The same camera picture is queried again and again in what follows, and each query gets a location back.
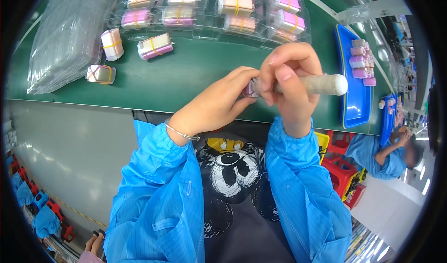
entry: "roller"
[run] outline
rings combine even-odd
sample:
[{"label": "roller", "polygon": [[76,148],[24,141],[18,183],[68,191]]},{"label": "roller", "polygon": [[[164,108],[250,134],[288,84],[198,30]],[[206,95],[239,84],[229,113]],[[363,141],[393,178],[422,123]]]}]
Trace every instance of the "roller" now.
[{"label": "roller", "polygon": [[[348,81],[340,74],[334,75],[311,75],[299,77],[304,83],[309,94],[321,95],[343,95],[348,91]],[[261,80],[254,78],[242,91],[244,97],[262,98],[260,94]],[[273,91],[282,93],[282,89],[277,82],[274,83]]]}]

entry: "blue tray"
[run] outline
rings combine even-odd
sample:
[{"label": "blue tray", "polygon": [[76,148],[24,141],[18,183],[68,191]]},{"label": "blue tray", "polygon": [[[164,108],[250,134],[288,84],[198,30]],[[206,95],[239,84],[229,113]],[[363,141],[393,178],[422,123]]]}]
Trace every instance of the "blue tray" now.
[{"label": "blue tray", "polygon": [[344,129],[367,123],[371,113],[371,87],[363,85],[362,79],[355,79],[349,65],[349,59],[352,56],[351,41],[355,39],[359,39],[359,37],[346,27],[341,24],[335,27],[340,68],[342,75],[348,81],[348,92],[342,96],[340,109],[340,119]]},{"label": "blue tray", "polygon": [[[388,100],[394,98],[396,100],[396,103],[392,105],[393,108],[393,114],[390,115],[388,113]],[[379,143],[381,146],[384,146],[394,128],[394,121],[396,120],[396,107],[397,107],[397,96],[394,93],[391,93],[388,96],[385,96],[383,99],[385,101],[385,107],[382,111],[382,126],[380,127],[380,137],[379,137]]]}]

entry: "striped fabric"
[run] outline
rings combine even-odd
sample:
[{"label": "striped fabric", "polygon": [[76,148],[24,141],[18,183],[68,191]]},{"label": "striped fabric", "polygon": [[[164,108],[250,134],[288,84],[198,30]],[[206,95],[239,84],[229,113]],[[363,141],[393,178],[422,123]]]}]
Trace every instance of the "striped fabric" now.
[{"label": "striped fabric", "polygon": [[[108,262],[204,262],[203,189],[191,142],[177,146],[165,124],[134,121],[139,149],[122,169],[104,250]],[[298,262],[342,262],[349,211],[319,164],[313,133],[287,136],[277,117],[266,165],[281,225]]]}]

